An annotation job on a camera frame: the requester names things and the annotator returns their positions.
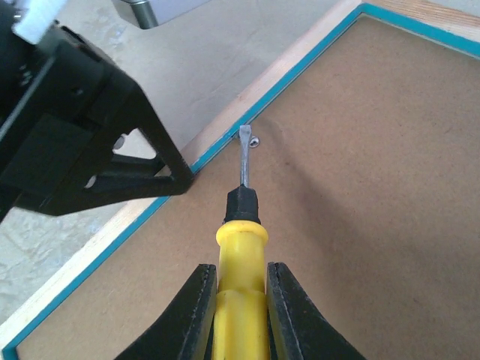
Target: particle board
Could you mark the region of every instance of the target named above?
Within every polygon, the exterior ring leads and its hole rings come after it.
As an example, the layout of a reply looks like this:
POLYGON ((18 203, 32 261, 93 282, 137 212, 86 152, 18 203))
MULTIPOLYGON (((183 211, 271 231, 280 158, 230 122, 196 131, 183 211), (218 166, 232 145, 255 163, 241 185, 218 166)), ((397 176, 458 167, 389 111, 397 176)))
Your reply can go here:
MULTIPOLYGON (((480 63, 361 18, 253 122, 250 182, 283 261, 368 359, 480 351, 480 63)), ((239 180, 231 142, 19 346, 111 359, 198 263, 239 180)))

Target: screwdriver shaft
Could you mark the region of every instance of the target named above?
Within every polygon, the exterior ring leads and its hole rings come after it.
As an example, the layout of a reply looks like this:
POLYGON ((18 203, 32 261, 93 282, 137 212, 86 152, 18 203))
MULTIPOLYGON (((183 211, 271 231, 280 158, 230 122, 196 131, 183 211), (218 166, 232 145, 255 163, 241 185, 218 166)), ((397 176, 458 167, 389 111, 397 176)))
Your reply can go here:
POLYGON ((240 168, 240 185, 248 188, 250 179, 248 172, 248 150, 250 145, 250 138, 252 136, 252 127, 250 125, 240 125, 238 131, 241 146, 241 168, 240 168))

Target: wooden edge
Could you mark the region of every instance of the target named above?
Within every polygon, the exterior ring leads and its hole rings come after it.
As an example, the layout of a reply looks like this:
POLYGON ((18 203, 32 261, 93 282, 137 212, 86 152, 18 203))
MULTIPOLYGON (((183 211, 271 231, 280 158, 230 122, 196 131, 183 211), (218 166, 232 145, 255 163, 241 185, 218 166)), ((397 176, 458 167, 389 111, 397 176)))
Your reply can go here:
POLYGON ((426 0, 365 0, 411 19, 480 42, 480 18, 426 0))
MULTIPOLYGON (((455 35, 480 41, 480 19, 424 0, 343 0, 336 4, 305 35, 300 37, 257 80, 246 88, 220 115, 182 150, 188 164, 194 164, 266 94, 294 65, 299 63, 325 36, 361 3, 420 20, 455 35)), ((141 199, 128 202, 87 244, 76 252, 34 295, 0 325, 3 350, 61 292, 82 274, 154 202, 141 199)), ((0 360, 4 359, 2 351, 0 360)))

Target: blue trim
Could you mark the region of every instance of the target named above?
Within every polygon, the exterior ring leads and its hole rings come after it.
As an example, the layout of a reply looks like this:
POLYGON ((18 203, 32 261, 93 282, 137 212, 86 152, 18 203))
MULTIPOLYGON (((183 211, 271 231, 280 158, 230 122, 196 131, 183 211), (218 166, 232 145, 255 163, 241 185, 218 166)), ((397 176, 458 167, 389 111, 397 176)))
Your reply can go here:
MULTIPOLYGON (((255 103, 233 126, 203 154, 192 166, 198 173, 212 158, 218 154, 233 138, 239 126, 252 122, 281 92, 295 80, 307 67, 342 35, 360 14, 367 14, 393 26, 415 32, 418 35, 438 41, 446 46, 480 57, 480 44, 463 37, 434 28, 406 16, 399 15, 371 4, 362 4, 338 24, 322 41, 320 41, 298 64, 290 69, 262 98, 255 103)), ((156 199, 107 249, 103 251, 87 268, 65 287, 4 349, 4 360, 19 360, 17 346, 25 340, 80 284, 85 281, 110 255, 117 250, 143 223, 145 223, 166 201, 168 197, 156 199)))

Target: screwdriver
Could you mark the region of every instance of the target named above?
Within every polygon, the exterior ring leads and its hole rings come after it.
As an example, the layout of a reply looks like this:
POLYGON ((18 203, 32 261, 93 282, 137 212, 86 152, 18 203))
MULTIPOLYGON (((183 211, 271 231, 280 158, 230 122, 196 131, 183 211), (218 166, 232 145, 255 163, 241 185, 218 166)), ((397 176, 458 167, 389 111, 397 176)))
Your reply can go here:
POLYGON ((239 129, 240 186, 226 199, 220 245, 213 360, 267 360, 269 333, 264 247, 269 239, 258 217, 257 193, 249 184, 250 125, 239 129))

